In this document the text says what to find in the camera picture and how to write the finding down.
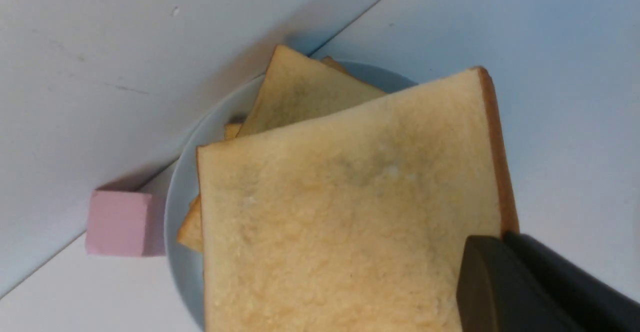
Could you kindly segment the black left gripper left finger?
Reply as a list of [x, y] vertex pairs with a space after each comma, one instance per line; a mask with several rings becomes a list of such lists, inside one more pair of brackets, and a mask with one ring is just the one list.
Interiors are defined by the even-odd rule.
[[582, 332], [496, 237], [465, 241], [456, 290], [464, 332]]

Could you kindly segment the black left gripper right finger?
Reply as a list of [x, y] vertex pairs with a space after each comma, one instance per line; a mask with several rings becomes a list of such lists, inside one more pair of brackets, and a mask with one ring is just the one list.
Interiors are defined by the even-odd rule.
[[503, 241], [560, 309], [586, 332], [640, 330], [640, 307], [635, 300], [532, 236], [506, 232]]

